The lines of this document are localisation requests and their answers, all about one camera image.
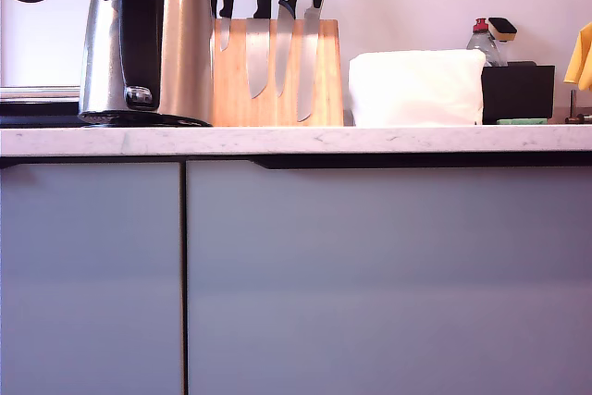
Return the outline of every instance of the bottle cap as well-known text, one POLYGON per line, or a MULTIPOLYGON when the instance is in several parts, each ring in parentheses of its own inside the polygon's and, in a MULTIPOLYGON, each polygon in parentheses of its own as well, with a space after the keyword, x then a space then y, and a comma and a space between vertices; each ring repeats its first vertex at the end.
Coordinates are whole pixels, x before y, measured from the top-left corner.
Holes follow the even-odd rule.
POLYGON ((489 31, 489 25, 485 22, 485 18, 477 19, 477 23, 473 26, 473 32, 489 31))

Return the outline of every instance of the dish soap bottle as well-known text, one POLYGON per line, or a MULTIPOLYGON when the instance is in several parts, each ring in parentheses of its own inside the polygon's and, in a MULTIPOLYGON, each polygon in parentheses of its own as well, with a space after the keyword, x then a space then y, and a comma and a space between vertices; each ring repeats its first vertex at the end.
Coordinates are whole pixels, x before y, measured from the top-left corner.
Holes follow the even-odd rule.
POLYGON ((485 19, 477 19, 477 23, 473 26, 473 37, 471 37, 466 49, 480 50, 485 53, 486 67, 506 67, 508 65, 502 59, 485 19))

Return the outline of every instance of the white marble countertop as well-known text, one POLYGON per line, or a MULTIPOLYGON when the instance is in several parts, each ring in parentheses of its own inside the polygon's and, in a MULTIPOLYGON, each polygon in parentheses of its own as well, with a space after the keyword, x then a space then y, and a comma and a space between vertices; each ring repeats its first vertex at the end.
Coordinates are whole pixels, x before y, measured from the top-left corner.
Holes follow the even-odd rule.
POLYGON ((1 157, 592 151, 592 126, 0 130, 1 157))

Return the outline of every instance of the light blue cabinet door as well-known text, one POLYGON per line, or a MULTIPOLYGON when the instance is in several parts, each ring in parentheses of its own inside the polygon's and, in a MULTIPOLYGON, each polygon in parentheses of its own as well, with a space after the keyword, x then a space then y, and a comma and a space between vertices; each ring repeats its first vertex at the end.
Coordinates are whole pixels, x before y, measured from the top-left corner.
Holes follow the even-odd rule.
POLYGON ((19 166, 1 184, 2 394, 179 395, 179 166, 19 166))
POLYGON ((592 169, 188 172, 191 395, 592 393, 592 169))

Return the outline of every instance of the sponge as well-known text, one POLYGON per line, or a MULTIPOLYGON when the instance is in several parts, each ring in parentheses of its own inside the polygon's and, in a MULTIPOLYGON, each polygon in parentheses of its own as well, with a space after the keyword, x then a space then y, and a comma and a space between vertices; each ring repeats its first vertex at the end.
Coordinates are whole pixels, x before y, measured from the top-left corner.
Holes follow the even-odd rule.
POLYGON ((505 18, 489 18, 489 30, 493 37, 501 42, 513 41, 516 37, 516 27, 514 27, 509 20, 505 18))

